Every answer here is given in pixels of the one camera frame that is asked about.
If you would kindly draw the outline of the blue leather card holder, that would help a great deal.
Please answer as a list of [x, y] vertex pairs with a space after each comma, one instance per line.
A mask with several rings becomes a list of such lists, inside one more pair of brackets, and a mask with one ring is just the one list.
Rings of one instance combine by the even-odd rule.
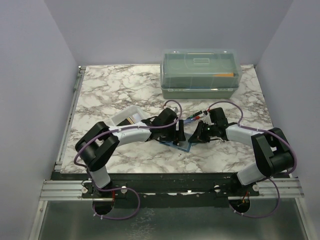
[[190, 151], [192, 145], [193, 145], [191, 142], [188, 142], [190, 137], [191, 137], [190, 134], [186, 134], [185, 135], [186, 140], [185, 141], [180, 141], [177, 144], [175, 144], [173, 141], [166, 141], [166, 142], [159, 141], [159, 143], [162, 144], [162, 145], [165, 145], [167, 147], [170, 147], [170, 148], [177, 149], [179, 151], [183, 151], [183, 152], [188, 153]]

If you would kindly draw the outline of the white plastic card tray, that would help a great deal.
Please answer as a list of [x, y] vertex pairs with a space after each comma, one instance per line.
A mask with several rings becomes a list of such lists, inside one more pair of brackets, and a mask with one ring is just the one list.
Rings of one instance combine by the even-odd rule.
[[140, 114], [142, 120], [145, 120], [148, 118], [147, 114], [142, 110], [141, 107], [137, 105], [130, 105], [129, 107], [111, 116], [110, 122], [112, 123], [113, 126], [126, 126], [123, 124], [123, 120], [136, 113]]

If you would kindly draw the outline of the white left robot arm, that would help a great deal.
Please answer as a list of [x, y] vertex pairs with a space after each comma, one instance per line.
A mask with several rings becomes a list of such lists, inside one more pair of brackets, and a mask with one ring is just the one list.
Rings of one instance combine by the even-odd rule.
[[142, 119], [134, 124], [108, 126], [97, 122], [75, 145], [76, 158], [93, 179], [93, 191], [101, 198], [111, 191], [111, 178], [106, 164], [116, 148], [136, 142], [183, 142], [184, 121], [170, 108], [158, 116]]

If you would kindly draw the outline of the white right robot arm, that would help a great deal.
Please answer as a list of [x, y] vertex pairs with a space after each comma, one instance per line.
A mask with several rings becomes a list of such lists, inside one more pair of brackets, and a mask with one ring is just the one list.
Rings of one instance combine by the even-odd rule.
[[296, 157], [281, 129], [254, 129], [229, 123], [221, 107], [207, 112], [206, 120], [198, 122], [188, 142], [202, 144], [216, 139], [241, 143], [253, 149], [255, 162], [232, 177], [230, 191], [236, 196], [247, 192], [248, 185], [296, 166]]

